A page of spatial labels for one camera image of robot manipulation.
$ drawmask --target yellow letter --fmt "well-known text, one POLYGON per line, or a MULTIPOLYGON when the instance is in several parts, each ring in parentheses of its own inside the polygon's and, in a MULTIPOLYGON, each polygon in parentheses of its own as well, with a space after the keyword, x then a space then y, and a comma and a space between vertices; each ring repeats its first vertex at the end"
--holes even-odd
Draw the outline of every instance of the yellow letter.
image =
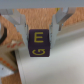
POLYGON ((43 41, 38 41, 37 38, 43 38, 42 36, 37 36, 37 34, 43 34, 43 32, 35 32, 34 42, 43 43, 43 41))
POLYGON ((33 51, 32 51, 32 53, 33 53, 34 55, 43 55, 43 54, 45 54, 45 49, 38 49, 38 52, 43 51, 43 53, 41 53, 41 54, 37 54, 37 53, 35 53, 35 51, 36 51, 36 50, 33 50, 33 51))

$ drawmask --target purple block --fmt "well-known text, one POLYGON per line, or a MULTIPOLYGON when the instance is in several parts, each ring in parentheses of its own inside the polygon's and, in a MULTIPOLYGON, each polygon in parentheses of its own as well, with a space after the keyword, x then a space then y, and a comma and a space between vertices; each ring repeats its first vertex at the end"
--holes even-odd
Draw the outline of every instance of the purple block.
POLYGON ((49 30, 33 29, 29 31, 28 48, 31 57, 49 57, 49 30))

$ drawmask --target dark block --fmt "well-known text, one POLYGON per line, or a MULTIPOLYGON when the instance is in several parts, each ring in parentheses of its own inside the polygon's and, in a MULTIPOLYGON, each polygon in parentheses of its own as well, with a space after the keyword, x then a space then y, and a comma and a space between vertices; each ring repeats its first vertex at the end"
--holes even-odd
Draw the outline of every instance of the dark block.
POLYGON ((49 57, 49 30, 35 29, 29 31, 28 48, 31 57, 49 57))

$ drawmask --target brown surface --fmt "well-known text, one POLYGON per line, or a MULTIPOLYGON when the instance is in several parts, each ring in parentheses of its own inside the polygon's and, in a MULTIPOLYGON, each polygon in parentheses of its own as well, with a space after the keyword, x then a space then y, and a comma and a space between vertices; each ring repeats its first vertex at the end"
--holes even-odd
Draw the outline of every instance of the brown surface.
POLYGON ((19 73, 4 77, 1 80, 2 84, 22 84, 19 73))
MULTIPOLYGON (((48 29, 51 24, 52 16, 56 13, 55 8, 37 8, 37 9, 18 9, 21 14, 26 16, 26 23, 29 29, 48 29)), ((77 8, 75 14, 68 19, 64 25, 71 25, 84 20, 84 7, 77 8)), ((12 40, 21 40, 21 35, 17 32, 12 23, 0 16, 0 22, 7 27, 7 38, 2 45, 11 43, 12 40)))

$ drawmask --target letter block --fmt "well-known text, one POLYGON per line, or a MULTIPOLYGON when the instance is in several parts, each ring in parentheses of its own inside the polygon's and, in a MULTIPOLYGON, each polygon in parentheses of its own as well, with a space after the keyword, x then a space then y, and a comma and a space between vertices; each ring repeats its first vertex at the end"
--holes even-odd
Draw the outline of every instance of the letter block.
POLYGON ((29 30, 28 49, 30 57, 49 57, 50 41, 49 30, 29 30))

